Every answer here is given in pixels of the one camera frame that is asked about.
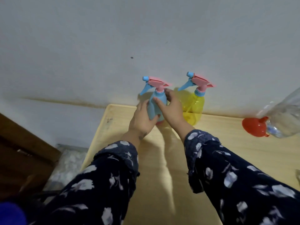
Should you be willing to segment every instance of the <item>table surface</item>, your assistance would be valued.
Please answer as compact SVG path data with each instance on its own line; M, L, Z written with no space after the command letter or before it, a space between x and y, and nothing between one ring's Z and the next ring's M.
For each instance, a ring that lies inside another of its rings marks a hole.
M88 150L82 168L103 147L120 140L136 107L110 104ZM257 138L242 128L242 119L202 115L195 128L218 137L225 147L265 173L300 190L300 138ZM187 164L178 135L166 124L154 127L139 149L137 189L124 224L221 224L205 193L194 194L188 184Z

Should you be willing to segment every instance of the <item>brown wooden cabinet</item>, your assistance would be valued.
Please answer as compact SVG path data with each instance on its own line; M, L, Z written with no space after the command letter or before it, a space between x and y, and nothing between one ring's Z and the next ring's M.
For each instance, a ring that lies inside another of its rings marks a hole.
M61 153L0 114L0 200L43 189Z

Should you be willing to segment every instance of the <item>sleeve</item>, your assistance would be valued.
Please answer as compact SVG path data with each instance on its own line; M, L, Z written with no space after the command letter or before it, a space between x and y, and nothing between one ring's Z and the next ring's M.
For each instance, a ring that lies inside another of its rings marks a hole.
M118 141L99 151L43 210L36 224L122 224L136 188L135 147Z
M184 146L191 189L205 191L223 224L299 222L296 189L265 174L207 132L191 131Z

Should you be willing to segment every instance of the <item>blue spray bottle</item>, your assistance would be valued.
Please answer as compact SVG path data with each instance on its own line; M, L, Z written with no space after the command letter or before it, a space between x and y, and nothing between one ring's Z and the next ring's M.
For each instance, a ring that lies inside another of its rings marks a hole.
M157 77L152 76L143 76L143 81L146 82L146 85L140 95L145 94L149 89L155 88L155 91L153 92L152 96L150 97L147 111L149 119L152 120L156 115L160 115L159 120L157 121L157 124L161 123L164 120L163 114L159 107L156 105L156 103L153 101L153 97L156 97L160 99L164 104L167 105L167 97L165 95L164 88L167 86L171 86L171 84L168 84L161 79Z

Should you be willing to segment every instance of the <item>hand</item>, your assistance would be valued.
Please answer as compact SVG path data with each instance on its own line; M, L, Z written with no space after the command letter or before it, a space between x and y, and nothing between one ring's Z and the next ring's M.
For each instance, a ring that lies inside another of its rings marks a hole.
M178 125L180 125L182 122L185 122L183 118L182 105L173 90L165 88L165 94L167 96L167 100L170 101L170 104L168 106L166 106L158 98L153 98L153 100L160 108L165 120L173 129L176 129Z
M149 120L147 113L147 103L149 100L139 103L134 112L133 118L130 121L128 130L133 130L138 133L138 137L142 140L155 126L159 117L156 115L152 120Z

